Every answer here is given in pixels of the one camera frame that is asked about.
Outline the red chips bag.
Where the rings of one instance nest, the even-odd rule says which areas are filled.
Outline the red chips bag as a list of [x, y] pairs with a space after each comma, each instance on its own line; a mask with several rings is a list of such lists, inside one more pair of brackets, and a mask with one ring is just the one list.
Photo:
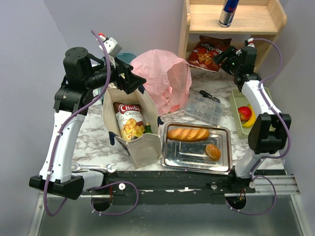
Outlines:
[[221, 66], [214, 62], [214, 57], [224, 52], [230, 46], [231, 40], [231, 38], [218, 39], [200, 35], [199, 42], [192, 50], [187, 62], [194, 67], [218, 72]]

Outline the pink plastic grocery bag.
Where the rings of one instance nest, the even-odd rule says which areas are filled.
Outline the pink plastic grocery bag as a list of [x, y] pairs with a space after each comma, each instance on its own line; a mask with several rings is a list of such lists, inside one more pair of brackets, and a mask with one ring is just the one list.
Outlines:
[[149, 50], [131, 61], [133, 74], [146, 79], [144, 88], [158, 113], [185, 107], [192, 84], [189, 63], [166, 50]]

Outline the white cassava chips bag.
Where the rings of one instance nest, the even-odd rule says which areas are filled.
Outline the white cassava chips bag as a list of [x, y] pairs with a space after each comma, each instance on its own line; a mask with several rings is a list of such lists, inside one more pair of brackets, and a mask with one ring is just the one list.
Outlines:
[[141, 137], [145, 127], [140, 105], [118, 102], [113, 105], [121, 137], [128, 142]]

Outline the red apple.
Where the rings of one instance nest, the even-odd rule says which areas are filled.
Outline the red apple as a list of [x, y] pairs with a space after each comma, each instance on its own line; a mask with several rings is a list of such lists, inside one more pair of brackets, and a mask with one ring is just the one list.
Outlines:
[[252, 116], [252, 111], [248, 106], [238, 108], [238, 114], [241, 122], [248, 121]]

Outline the beige canvas tote bag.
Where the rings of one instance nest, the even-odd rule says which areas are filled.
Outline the beige canvas tote bag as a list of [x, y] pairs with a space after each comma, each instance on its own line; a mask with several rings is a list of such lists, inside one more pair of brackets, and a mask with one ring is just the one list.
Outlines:
[[[133, 141], [125, 141], [121, 137], [116, 119], [113, 105], [115, 102], [140, 105], [144, 125], [150, 123], [153, 134], [146, 133]], [[122, 90], [108, 88], [103, 100], [103, 121], [109, 132], [110, 144], [114, 145], [115, 142], [120, 143], [130, 155], [135, 168], [151, 165], [161, 158], [159, 126], [162, 125], [162, 121], [160, 120], [155, 104], [145, 90], [137, 89], [133, 93], [126, 94]]]

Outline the yellow banana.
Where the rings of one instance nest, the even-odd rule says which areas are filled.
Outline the yellow banana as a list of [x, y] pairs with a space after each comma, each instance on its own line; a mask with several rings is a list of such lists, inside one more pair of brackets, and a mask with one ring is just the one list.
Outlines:
[[256, 115], [255, 115], [255, 112], [254, 112], [251, 104], [248, 104], [248, 107], [250, 108], [252, 115], [251, 115], [249, 120], [247, 120], [245, 123], [242, 124], [243, 128], [251, 128], [256, 121]]

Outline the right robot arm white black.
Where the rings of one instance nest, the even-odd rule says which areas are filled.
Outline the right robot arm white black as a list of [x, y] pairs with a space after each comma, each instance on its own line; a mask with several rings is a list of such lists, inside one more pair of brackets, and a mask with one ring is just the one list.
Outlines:
[[282, 113], [266, 93], [262, 79], [254, 72], [256, 56], [256, 48], [247, 45], [240, 50], [229, 46], [214, 57], [214, 62], [234, 77], [235, 85], [256, 115], [248, 135], [249, 149], [235, 166], [236, 176], [226, 181], [227, 189], [233, 193], [243, 189], [243, 178], [253, 177], [265, 159], [283, 158], [291, 147], [291, 116]]

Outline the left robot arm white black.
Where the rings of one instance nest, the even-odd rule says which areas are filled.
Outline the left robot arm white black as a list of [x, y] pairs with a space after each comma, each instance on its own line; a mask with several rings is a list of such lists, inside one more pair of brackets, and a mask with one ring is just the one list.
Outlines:
[[76, 200], [85, 189], [104, 194], [108, 180], [99, 171], [73, 175], [72, 157], [79, 130], [91, 105], [105, 93], [109, 83], [130, 94], [145, 84], [133, 67], [119, 59], [104, 62], [83, 47], [70, 48], [63, 59], [65, 76], [54, 97], [54, 130], [48, 154], [40, 173], [29, 186], [66, 199]]

